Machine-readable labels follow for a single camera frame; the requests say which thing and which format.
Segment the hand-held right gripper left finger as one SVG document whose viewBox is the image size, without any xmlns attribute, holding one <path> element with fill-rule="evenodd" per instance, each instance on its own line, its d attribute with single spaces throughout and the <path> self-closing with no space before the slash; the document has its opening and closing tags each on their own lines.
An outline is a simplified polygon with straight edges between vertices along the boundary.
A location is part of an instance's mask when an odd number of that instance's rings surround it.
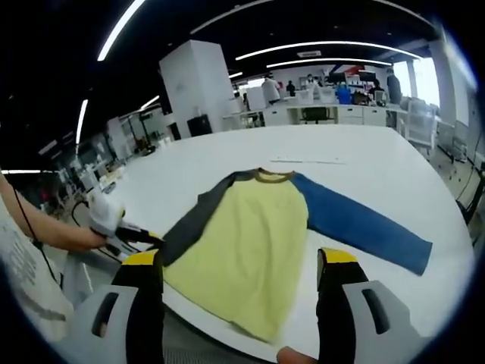
<svg viewBox="0 0 485 364">
<path fill-rule="evenodd" d="M 74 315 L 64 338 L 67 363 L 163 363 L 163 271 L 159 251 L 129 256 L 109 284 L 83 293 L 81 263 L 86 255 L 70 254 L 64 292 L 74 303 Z"/>
</svg>

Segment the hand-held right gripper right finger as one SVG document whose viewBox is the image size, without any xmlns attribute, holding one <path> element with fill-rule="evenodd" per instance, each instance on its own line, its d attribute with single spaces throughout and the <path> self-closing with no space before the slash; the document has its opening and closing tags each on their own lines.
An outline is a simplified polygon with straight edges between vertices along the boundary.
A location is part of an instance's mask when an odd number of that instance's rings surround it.
<svg viewBox="0 0 485 364">
<path fill-rule="evenodd" d="M 318 250 L 319 363 L 410 363 L 424 346 L 408 307 L 344 251 Z"/>
</svg>

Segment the person's left hand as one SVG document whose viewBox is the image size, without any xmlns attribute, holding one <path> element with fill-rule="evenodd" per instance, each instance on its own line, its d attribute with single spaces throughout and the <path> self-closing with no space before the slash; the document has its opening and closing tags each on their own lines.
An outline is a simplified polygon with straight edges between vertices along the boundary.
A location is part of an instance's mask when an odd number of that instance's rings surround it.
<svg viewBox="0 0 485 364">
<path fill-rule="evenodd" d="M 70 241 L 73 249 L 88 251 L 100 249 L 106 246 L 107 239 L 87 227 L 73 227 L 70 233 Z"/>
</svg>

